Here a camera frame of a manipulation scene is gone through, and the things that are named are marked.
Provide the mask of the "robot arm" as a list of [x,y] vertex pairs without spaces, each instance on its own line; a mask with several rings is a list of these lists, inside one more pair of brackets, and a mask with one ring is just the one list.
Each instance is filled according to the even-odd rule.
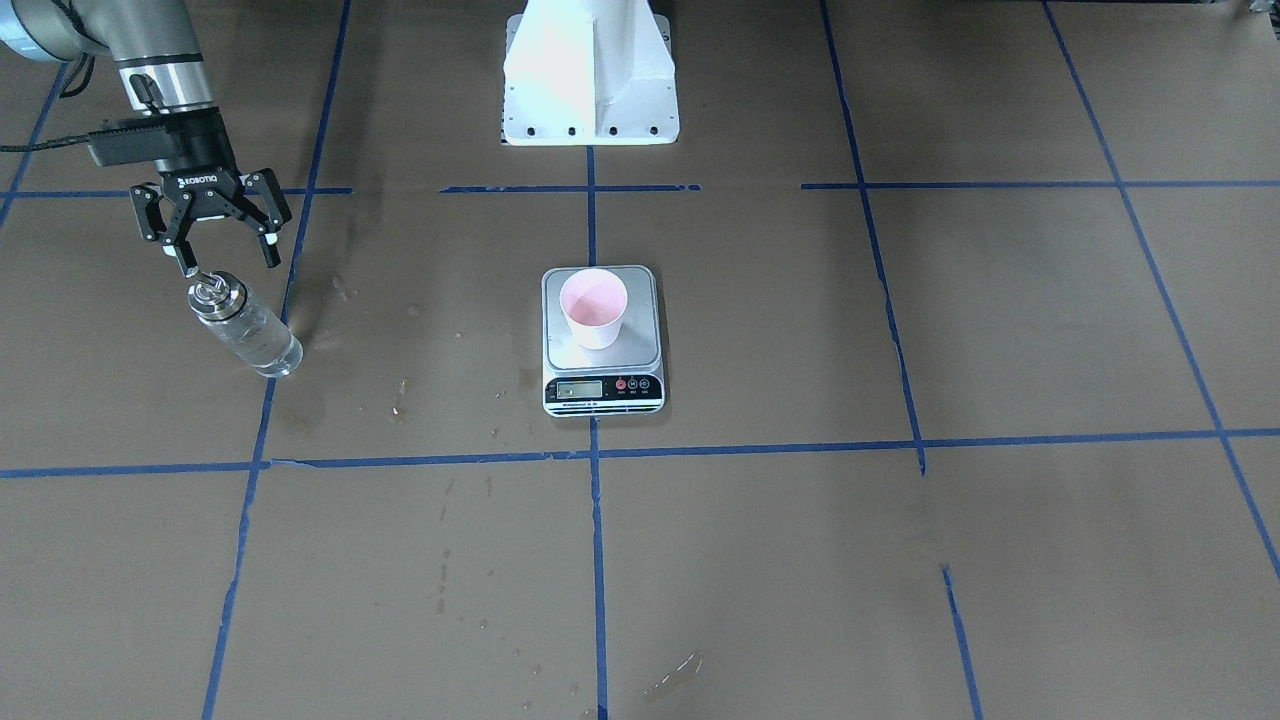
[[83,143],[100,167],[152,163],[157,182],[129,191],[140,236],[186,277],[198,272],[188,234],[200,222],[244,224],[265,264],[280,264],[278,236],[292,218],[285,195],[273,170],[238,168],[183,1],[5,1],[3,42],[35,61],[72,64],[59,97],[79,94],[96,59],[109,58],[134,109],[131,119],[23,152]]

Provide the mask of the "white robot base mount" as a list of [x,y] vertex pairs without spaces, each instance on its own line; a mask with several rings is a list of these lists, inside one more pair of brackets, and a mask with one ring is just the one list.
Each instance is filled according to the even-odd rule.
[[648,1],[529,1],[506,22],[500,137],[516,147],[678,141],[671,23]]

